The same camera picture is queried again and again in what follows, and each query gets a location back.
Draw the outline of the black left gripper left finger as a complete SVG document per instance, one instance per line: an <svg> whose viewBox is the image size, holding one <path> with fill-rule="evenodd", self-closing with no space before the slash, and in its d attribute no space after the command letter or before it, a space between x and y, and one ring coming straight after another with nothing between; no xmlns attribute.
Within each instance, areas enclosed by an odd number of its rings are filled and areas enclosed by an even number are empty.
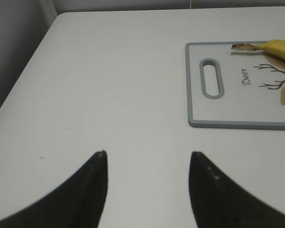
<svg viewBox="0 0 285 228"><path fill-rule="evenodd" d="M96 228L107 191L107 153L99 151L48 195L1 219L0 228Z"/></svg>

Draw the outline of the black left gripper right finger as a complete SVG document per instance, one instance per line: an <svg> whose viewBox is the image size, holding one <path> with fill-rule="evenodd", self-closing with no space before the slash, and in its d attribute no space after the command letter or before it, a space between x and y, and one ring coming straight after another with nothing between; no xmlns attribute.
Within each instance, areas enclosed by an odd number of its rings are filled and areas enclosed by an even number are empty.
<svg viewBox="0 0 285 228"><path fill-rule="evenodd" d="M240 187L202 152L191 154L189 194L199 228L285 228L285 214Z"/></svg>

